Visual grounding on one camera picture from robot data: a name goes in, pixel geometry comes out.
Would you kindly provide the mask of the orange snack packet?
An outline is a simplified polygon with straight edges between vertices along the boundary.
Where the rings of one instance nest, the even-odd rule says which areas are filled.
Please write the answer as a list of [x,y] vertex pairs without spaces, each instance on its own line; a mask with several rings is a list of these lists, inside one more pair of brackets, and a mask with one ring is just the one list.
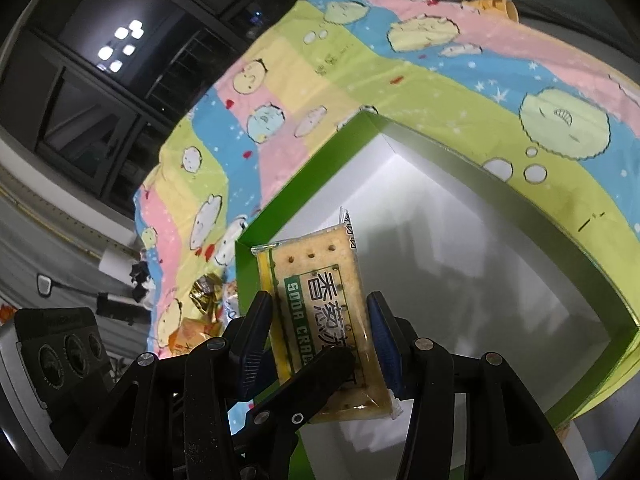
[[184,356],[210,338],[217,337],[222,329],[219,321],[204,322],[185,318],[168,338],[171,356]]

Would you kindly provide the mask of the soda cracker packet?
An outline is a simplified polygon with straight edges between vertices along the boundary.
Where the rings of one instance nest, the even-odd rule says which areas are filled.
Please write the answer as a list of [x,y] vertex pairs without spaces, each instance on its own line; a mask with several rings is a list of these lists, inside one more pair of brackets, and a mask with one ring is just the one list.
[[270,346],[279,382],[328,347],[345,347],[355,359],[346,384],[312,420],[397,418],[402,408],[378,364],[348,212],[333,226],[250,251],[274,301]]

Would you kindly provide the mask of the gold wrapped snack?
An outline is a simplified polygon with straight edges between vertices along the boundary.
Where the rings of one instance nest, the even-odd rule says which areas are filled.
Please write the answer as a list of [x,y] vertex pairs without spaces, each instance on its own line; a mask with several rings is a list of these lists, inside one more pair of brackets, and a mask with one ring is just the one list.
[[209,322],[219,322],[223,291],[224,284],[218,275],[205,274],[193,283],[189,297]]

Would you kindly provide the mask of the green white storage box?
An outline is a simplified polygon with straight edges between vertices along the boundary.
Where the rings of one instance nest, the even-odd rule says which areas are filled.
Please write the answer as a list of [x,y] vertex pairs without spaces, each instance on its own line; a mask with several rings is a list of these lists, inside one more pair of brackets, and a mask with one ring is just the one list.
[[526,140],[466,156],[360,113],[238,240],[241,300],[259,286],[254,247],[343,218],[366,292],[452,352],[502,354],[553,425],[637,371],[638,233],[578,162]]

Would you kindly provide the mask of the colourful cartoon bedsheet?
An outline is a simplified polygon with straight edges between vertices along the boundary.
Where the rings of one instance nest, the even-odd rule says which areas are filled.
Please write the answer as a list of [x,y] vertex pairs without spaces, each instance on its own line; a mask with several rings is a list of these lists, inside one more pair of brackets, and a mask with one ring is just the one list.
[[222,248],[349,119],[378,114],[490,169],[639,313],[639,89],[542,32],[434,0],[300,0],[186,110],[134,196],[167,353]]

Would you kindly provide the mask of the yellow bag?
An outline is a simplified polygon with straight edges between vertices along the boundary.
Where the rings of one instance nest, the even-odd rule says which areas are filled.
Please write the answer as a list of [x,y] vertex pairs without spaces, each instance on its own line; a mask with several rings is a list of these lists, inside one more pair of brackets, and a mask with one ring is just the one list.
[[508,20],[518,23],[520,16],[512,0],[469,0],[465,1],[467,6],[472,6],[481,14],[490,14],[499,18],[507,18]]

